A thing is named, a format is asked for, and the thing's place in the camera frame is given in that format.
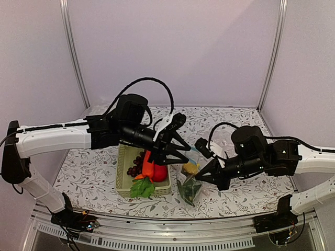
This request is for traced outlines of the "green pepper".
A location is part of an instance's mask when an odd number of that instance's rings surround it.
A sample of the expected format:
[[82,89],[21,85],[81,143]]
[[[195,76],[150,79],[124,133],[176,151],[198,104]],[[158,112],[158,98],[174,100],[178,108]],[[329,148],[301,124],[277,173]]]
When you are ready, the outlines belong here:
[[193,178],[186,180],[183,184],[177,180],[177,188],[180,197],[189,205],[194,206],[195,199],[197,198],[201,188],[202,183]]

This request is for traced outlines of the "orange carrot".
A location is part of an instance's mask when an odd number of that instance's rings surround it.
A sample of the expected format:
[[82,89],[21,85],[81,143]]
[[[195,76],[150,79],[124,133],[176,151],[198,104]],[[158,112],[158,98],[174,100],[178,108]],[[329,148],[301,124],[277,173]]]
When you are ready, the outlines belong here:
[[149,162],[151,152],[146,151],[144,155],[143,165],[142,165],[142,173],[135,177],[135,180],[149,178],[152,179],[154,175],[154,162]]

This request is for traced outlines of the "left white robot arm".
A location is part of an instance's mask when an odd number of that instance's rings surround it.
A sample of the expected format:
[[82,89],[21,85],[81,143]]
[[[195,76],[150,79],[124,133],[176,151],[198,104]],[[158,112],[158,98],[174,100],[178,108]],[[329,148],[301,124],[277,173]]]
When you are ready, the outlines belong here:
[[189,151],[191,147],[177,132],[184,122],[184,118],[167,117],[158,129],[152,130],[140,122],[98,119],[96,116],[40,127],[20,126],[18,121],[12,121],[7,136],[1,141],[4,147],[1,176],[7,183],[22,187],[42,202],[52,215],[52,223],[83,230],[92,227],[97,222],[96,217],[74,212],[70,198],[43,178],[32,166],[31,157],[125,144],[149,152],[150,163],[186,163],[188,159],[181,152]]

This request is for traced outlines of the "clear zip bag blue zipper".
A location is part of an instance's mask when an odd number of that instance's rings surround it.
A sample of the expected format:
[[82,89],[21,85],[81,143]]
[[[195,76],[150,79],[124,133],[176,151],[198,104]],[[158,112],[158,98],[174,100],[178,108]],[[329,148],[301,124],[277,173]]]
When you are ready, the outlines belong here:
[[194,207],[202,189],[202,182],[197,180],[195,176],[206,162],[201,153],[194,147],[191,147],[191,150],[185,152],[184,155],[188,162],[176,166],[177,188],[183,201]]

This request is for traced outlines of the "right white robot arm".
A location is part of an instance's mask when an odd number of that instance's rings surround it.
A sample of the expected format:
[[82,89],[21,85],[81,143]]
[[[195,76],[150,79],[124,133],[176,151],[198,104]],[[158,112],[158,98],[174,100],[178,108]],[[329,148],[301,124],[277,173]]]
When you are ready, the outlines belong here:
[[[223,158],[223,149],[216,143],[200,138],[196,149],[211,161],[196,174],[196,179],[227,190],[233,178],[249,179],[265,173],[268,176],[294,176],[302,173],[334,173],[334,149],[315,147],[293,137],[249,137],[234,144],[236,156]],[[334,178],[304,192],[278,200],[277,210],[271,215],[271,224],[282,228],[294,216],[334,198]]]

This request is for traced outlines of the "yellow corn cob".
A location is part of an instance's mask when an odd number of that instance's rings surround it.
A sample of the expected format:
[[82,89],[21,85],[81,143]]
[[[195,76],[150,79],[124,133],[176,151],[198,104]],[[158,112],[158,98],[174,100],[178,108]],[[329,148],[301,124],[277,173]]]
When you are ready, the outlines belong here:
[[190,175],[196,175],[199,172],[200,165],[198,163],[193,164],[191,162],[188,162],[186,164],[183,164],[182,170]]

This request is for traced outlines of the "dark red grape bunch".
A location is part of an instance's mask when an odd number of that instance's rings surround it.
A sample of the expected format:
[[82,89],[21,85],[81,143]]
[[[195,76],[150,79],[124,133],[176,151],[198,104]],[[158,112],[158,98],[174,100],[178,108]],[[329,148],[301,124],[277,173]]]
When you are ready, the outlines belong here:
[[131,177],[136,177],[142,173],[143,161],[145,152],[140,152],[138,156],[133,160],[132,166],[127,170],[127,175]]

